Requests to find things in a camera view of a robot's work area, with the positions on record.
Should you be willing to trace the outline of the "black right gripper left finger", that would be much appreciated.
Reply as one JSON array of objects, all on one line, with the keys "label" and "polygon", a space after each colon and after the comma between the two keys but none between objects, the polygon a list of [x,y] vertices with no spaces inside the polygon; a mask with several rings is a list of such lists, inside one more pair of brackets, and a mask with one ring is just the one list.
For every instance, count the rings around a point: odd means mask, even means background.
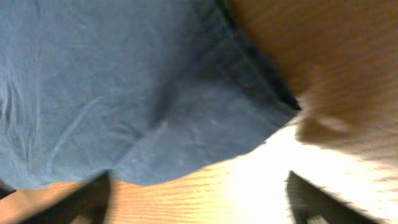
[{"label": "black right gripper left finger", "polygon": [[109,171],[62,198],[49,208],[28,217],[19,224],[69,224],[77,217],[90,224],[103,224],[111,195]]}]

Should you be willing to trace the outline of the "dark blue shorts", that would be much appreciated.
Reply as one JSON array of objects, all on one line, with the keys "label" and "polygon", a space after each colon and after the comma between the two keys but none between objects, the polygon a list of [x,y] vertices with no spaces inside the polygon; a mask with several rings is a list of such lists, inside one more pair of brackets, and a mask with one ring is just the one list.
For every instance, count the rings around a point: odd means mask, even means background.
[{"label": "dark blue shorts", "polygon": [[154,185],[251,152],[299,104],[226,1],[2,1],[1,180]]}]

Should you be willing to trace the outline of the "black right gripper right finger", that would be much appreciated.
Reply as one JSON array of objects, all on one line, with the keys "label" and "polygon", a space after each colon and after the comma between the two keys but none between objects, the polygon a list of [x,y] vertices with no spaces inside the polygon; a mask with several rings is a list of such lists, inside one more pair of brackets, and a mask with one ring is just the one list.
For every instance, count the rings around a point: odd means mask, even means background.
[{"label": "black right gripper right finger", "polygon": [[287,197],[296,223],[322,217],[329,224],[380,224],[380,220],[365,215],[314,186],[295,172],[287,178]]}]

